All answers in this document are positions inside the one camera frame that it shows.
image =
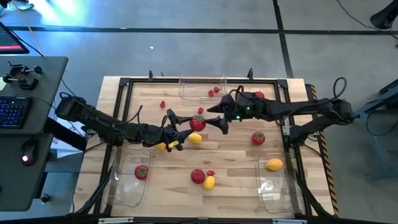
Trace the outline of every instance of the computer mouse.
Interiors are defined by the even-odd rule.
[[[31,166],[37,160],[37,145],[39,140],[29,139],[26,140],[21,146],[21,162],[22,165]]]

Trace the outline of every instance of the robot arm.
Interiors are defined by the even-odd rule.
[[[55,110],[55,114],[67,121],[79,121],[86,129],[92,129],[98,133],[104,142],[120,146],[123,139],[133,143],[151,147],[164,142],[170,152],[172,147],[181,151],[182,143],[193,130],[178,132],[174,121],[164,127],[167,117],[164,116],[161,127],[145,123],[122,122],[109,116],[94,106],[86,104],[86,101],[77,96],[61,93],[62,101]]]
[[[351,104],[336,96],[332,99],[283,103],[259,98],[255,93],[245,92],[243,86],[230,93],[234,91],[235,99],[231,94],[225,95],[218,105],[207,109],[207,112],[223,113],[222,118],[218,116],[205,120],[206,123],[220,128],[223,134],[228,133],[228,123],[235,120],[263,119],[282,125],[290,115],[320,114],[321,116],[303,126],[290,127],[290,143],[302,146],[309,134],[322,131],[333,124],[348,125],[354,120]]]

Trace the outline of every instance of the concrete floor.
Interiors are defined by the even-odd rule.
[[[370,25],[369,17],[390,1],[341,0],[341,3]],[[36,5],[35,10],[24,15],[35,27],[277,29],[272,0],[31,2]],[[335,0],[279,0],[278,4],[284,29],[367,30],[349,18]],[[8,26],[25,26],[16,12],[4,11],[0,18]],[[17,33],[35,44],[29,32]],[[35,34],[45,55],[69,57],[65,82],[94,105],[105,75],[147,75],[151,69],[155,75],[163,72],[165,76],[220,72],[243,77],[252,67],[255,77],[287,77],[278,34]],[[330,98],[334,80],[346,77],[348,87],[342,98],[350,101],[354,110],[374,99],[380,88],[397,78],[398,49],[394,46],[398,43],[386,35],[286,35],[286,43],[295,78],[314,84],[318,97]],[[377,128],[388,129],[393,124],[391,120],[396,119],[380,118]],[[377,173],[378,166],[362,125],[355,122],[345,127],[333,126],[325,132],[341,216],[397,223],[398,181],[373,184],[365,181],[366,175]],[[392,147],[393,141],[386,141],[386,147]],[[392,163],[396,159],[396,153],[392,153]],[[45,190],[57,195],[54,202],[44,206],[34,202],[28,212],[0,213],[0,219],[68,213],[77,178],[76,172],[68,171],[78,170],[80,160],[78,156],[65,158],[47,167],[48,171],[56,172],[49,175],[45,185]]]

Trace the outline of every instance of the black desk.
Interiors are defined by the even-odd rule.
[[[21,164],[19,150],[30,136],[1,136],[0,210],[26,211],[30,208],[44,173],[53,139],[52,134],[41,134],[37,162],[28,167]]]
[[[0,91],[0,96],[26,94],[44,100],[51,105],[63,77],[68,58],[0,56],[0,77],[9,73],[8,61],[12,64],[21,63],[29,68],[38,65],[42,67],[43,74],[31,72],[26,78],[30,80],[35,77],[39,80],[39,84],[34,90],[21,90],[15,83],[10,83]],[[32,108],[23,129],[0,129],[0,210],[2,211],[26,211],[29,209],[39,190],[54,136],[57,138],[59,138],[58,135],[66,136],[69,140],[81,143],[80,145],[84,144],[85,147],[84,138],[76,137],[75,133],[48,118],[50,105],[33,99]],[[37,162],[27,167],[21,164],[20,155],[22,143],[29,138],[37,138],[40,143]]]
[[[30,90],[21,90],[16,83],[7,84],[0,96],[15,96],[16,94],[26,94],[46,101],[52,104],[55,94],[63,73],[68,63],[67,57],[20,57],[20,56],[7,56],[0,57],[0,77],[9,73],[10,61],[12,64],[23,64],[29,68],[38,65],[42,68],[43,74],[39,75],[35,72],[30,72],[28,76],[19,74],[16,78],[24,78],[30,82],[31,79],[37,78],[39,84],[37,87]],[[39,100],[33,100],[32,108],[30,109],[29,116],[25,121],[23,129],[0,129],[0,134],[40,134],[43,131],[44,124],[50,113],[50,105]]]

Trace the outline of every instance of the yellow tape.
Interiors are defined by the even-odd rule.
[[[180,142],[178,142],[178,141],[171,142],[171,143],[169,144],[169,148],[174,147],[174,146],[176,146],[176,145],[178,145],[178,144],[180,144]]]

